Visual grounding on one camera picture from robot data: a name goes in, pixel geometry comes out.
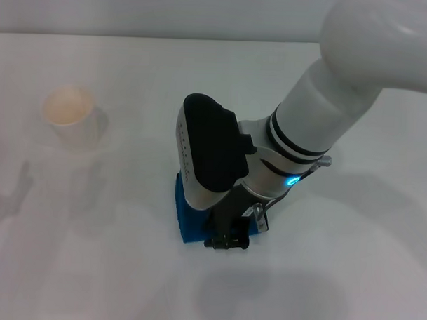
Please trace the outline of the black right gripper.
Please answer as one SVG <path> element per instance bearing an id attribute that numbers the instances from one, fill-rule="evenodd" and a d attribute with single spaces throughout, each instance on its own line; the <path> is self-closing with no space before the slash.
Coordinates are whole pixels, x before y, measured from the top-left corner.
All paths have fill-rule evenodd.
<path id="1" fill-rule="evenodd" d="M 227 250 L 249 246 L 250 236 L 268 231 L 264 212 L 269 201 L 249 193 L 243 185 L 234 187 L 214 205 L 205 222 L 206 248 Z"/>

